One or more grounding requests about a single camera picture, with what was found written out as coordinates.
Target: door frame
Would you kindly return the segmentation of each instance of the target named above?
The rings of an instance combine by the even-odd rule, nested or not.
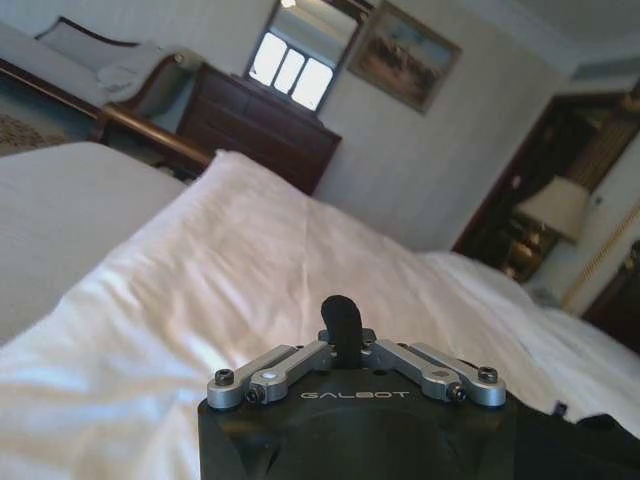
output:
[[[489,213],[491,205],[496,200],[504,188],[508,188],[511,184],[511,179],[522,168],[527,159],[529,149],[533,146],[533,141],[538,138],[539,134],[546,127],[551,113],[558,107],[574,107],[574,108],[611,108],[612,110],[616,105],[624,98],[627,92],[614,91],[614,92],[598,92],[598,93],[581,93],[581,94],[567,94],[556,95],[549,100],[547,106],[542,113],[538,116],[538,119],[534,123],[533,127],[525,137],[524,141],[516,151],[515,155],[509,162],[509,164],[502,171],[498,179],[495,181],[491,190],[484,198],[480,207],[475,211],[471,220],[467,222],[462,233],[458,236],[456,243],[451,249],[453,252],[462,254],[463,246],[469,240],[469,237],[473,234],[476,228],[481,224],[483,219]]]

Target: silver metal linkage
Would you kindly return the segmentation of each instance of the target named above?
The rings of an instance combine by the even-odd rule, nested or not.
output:
[[[295,347],[280,345],[261,355],[235,372],[218,370],[207,385],[207,403],[215,409],[232,408],[239,405],[249,390],[251,375],[258,370],[271,367],[296,352]]]
[[[327,369],[331,365],[331,348],[317,340],[284,361],[251,376],[246,399],[249,403],[266,405],[287,396],[289,386],[312,370]]]
[[[371,345],[370,365],[394,369],[420,385],[422,393],[435,400],[461,402],[466,398],[460,377],[453,370],[436,366],[390,340]]]
[[[424,343],[414,343],[408,349],[431,363],[455,371],[472,402],[486,407],[498,407],[506,402],[506,385],[494,368],[476,369]]]

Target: doorway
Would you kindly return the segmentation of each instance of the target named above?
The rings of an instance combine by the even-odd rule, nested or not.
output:
[[[528,280],[535,271],[532,265],[518,266],[516,270],[507,267],[514,244],[518,244],[518,237],[527,230],[522,219],[514,216],[514,207],[547,185],[554,176],[563,176],[570,170],[623,95],[566,95],[551,99],[453,251],[501,269],[517,281]],[[546,255],[552,247],[546,245],[547,251],[538,252],[538,257]],[[535,255],[526,258],[533,263],[541,261]]]

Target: mirror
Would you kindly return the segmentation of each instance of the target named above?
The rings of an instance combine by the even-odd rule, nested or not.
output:
[[[245,77],[318,111],[371,10],[360,0],[278,0]]]

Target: picture frame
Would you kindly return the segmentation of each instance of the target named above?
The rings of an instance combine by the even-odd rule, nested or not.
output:
[[[461,54],[456,44],[385,0],[349,71],[424,113]]]

